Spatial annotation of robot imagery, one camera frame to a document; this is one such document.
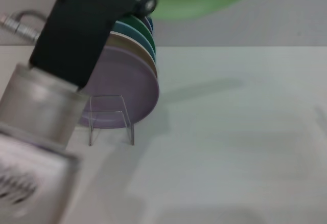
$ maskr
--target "white tabletop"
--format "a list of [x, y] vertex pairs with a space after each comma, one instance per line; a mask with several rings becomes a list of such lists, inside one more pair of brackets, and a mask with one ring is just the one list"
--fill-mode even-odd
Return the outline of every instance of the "white tabletop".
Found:
[[[161, 96], [134, 147], [75, 131], [84, 167], [63, 222], [327, 223], [327, 48], [157, 51]], [[0, 64], [30, 52], [1, 47]]]

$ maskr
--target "metal cable connector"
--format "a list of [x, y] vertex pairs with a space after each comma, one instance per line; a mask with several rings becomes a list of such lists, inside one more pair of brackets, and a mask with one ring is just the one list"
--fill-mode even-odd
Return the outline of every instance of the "metal cable connector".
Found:
[[3, 15], [0, 17], [0, 27], [21, 36], [29, 42], [36, 43], [40, 32], [32, 27], [26, 26], [10, 16]]

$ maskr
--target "blue plate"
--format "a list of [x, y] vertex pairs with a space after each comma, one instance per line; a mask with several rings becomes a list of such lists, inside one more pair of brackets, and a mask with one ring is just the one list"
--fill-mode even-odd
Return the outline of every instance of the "blue plate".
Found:
[[149, 23], [151, 25], [152, 32], [153, 32], [154, 30], [153, 30], [153, 21], [152, 21], [152, 18], [151, 17], [147, 17], [147, 19], [148, 19], [148, 21], [149, 21]]
[[149, 43], [147, 38], [144, 35], [142, 35], [138, 30], [129, 26], [128, 24], [122, 23], [120, 21], [116, 21], [112, 31], [124, 34], [124, 35], [134, 39], [138, 43], [140, 43], [148, 51], [148, 53], [151, 55], [151, 57], [155, 61], [155, 53], [154, 53], [154, 50], [153, 50], [151, 44]]
[[139, 18], [139, 20], [141, 20], [141, 22], [148, 28], [151, 35], [153, 35], [153, 31], [152, 31], [152, 28], [151, 28], [151, 25], [150, 25], [150, 22], [148, 21], [148, 19], [146, 17], [142, 17], [142, 18]]

